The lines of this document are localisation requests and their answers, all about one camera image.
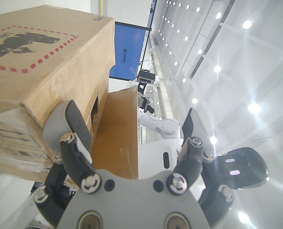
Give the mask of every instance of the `blue banner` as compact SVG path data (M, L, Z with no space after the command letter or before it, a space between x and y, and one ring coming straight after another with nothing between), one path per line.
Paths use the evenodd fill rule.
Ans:
M116 64L110 70L110 77L134 80L142 53L145 30L115 25Z

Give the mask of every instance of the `open cardboard box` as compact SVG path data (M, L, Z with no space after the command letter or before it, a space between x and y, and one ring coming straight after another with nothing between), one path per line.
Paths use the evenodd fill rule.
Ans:
M112 18L48 5L0 15L1 174L45 180L53 160L43 127L74 99L95 168L137 178L137 90L108 95L114 31Z

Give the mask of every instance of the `black printed graphic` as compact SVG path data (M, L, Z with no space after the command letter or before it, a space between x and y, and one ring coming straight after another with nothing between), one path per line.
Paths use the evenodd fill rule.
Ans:
M23 45L30 45L33 42L53 44L58 42L60 39L56 37L48 37L43 34L35 34L26 32L25 34L16 34L14 37L6 38L3 44L0 45L0 57L7 53L14 52L16 54L34 52Z

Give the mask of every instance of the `ceiling light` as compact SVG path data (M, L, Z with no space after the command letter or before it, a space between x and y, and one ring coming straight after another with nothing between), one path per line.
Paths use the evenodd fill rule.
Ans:
M251 27L251 21L247 20L243 23L242 27L244 29L248 29L249 27Z
M260 107L256 103L249 104L247 109L252 113L252 114L257 114L260 111Z
M220 65L216 65L215 68L214 68L214 72L220 72L221 71L221 67Z
M211 142L211 144L215 145L217 143L217 138L212 136L211 138L209 138L209 141Z
M240 222L244 224L249 223L250 221L249 216L242 212L238 213L238 218Z

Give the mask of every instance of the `white ceiling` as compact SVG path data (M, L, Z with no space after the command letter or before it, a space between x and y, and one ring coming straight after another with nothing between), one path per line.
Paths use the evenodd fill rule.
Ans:
M250 146L269 168L267 184L236 191L223 228L283 228L283 0L235 0L228 16L220 19L216 14L223 15L230 0L166 1L158 0L152 28L176 119L183 123L195 107L209 135L218 139L217 154ZM247 30L242 28L246 20L252 22ZM190 79L202 55L198 50L205 50L218 25L218 35ZM247 109L253 102L261 108L258 115ZM242 224L238 211L247 213L254 227Z

